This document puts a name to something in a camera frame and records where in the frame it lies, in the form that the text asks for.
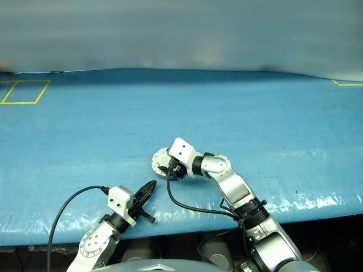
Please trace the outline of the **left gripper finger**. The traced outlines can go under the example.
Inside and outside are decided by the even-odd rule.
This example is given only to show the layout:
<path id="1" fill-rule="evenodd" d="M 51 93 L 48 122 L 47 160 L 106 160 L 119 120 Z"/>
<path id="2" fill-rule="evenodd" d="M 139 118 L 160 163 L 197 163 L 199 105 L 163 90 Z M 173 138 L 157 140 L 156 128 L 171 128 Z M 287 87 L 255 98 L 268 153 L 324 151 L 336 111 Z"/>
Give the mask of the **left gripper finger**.
<path id="1" fill-rule="evenodd" d="M 141 209 L 153 194 L 156 182 L 148 182 L 135 193 L 135 209 Z"/>
<path id="2" fill-rule="evenodd" d="M 146 203 L 147 200 L 151 197 L 156 187 L 156 180 L 151 180 L 147 182 L 144 186 L 142 186 L 135 194 L 134 194 L 134 203 Z"/>

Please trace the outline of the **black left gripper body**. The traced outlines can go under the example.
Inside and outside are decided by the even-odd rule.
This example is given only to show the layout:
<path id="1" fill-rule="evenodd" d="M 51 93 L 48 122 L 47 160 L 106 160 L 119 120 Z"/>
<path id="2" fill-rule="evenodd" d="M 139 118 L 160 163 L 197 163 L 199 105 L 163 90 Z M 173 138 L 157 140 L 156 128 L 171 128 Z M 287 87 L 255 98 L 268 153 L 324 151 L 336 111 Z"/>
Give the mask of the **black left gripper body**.
<path id="1" fill-rule="evenodd" d="M 143 206 L 145 205 L 145 203 L 139 202 L 139 203 L 134 203 L 130 209 L 129 215 L 136 221 L 139 217 L 144 217 L 145 219 L 147 219 L 150 223 L 154 223 L 155 222 L 155 218 L 153 216 L 151 216 L 149 213 L 147 213 L 144 209 Z"/>

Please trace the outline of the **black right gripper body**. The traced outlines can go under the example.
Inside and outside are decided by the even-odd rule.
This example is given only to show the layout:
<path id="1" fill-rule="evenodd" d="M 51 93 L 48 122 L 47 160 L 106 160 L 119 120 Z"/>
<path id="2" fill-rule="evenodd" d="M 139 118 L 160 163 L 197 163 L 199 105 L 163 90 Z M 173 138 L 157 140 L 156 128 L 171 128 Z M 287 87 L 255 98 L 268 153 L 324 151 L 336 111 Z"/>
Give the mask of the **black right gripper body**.
<path id="1" fill-rule="evenodd" d="M 169 162 L 170 176 L 174 179 L 183 179 L 187 174 L 186 167 L 177 159 L 171 158 Z"/>

